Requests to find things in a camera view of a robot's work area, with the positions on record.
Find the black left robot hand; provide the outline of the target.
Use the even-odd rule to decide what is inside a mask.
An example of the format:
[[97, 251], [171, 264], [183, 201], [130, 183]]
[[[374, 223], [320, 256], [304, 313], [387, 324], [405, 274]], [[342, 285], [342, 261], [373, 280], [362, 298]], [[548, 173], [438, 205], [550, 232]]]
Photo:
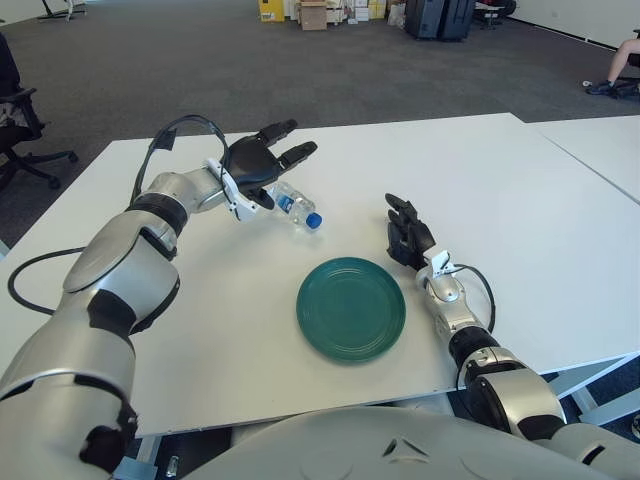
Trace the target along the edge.
[[229, 147], [226, 170], [242, 195], [267, 210], [274, 209], [275, 201], [267, 193], [266, 187], [306, 160], [318, 148], [315, 142], [308, 141], [278, 157], [274, 155], [270, 147], [288, 136], [297, 126], [294, 119], [276, 122], [254, 135], [240, 138]]

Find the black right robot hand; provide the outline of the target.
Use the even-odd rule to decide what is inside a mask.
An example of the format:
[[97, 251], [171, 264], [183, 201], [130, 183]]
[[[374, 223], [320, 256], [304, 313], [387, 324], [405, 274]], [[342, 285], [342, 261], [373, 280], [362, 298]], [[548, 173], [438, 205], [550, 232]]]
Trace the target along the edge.
[[385, 194], [390, 206], [387, 236], [388, 255], [403, 266], [419, 271], [426, 266], [424, 253], [436, 245], [436, 241], [410, 201]]

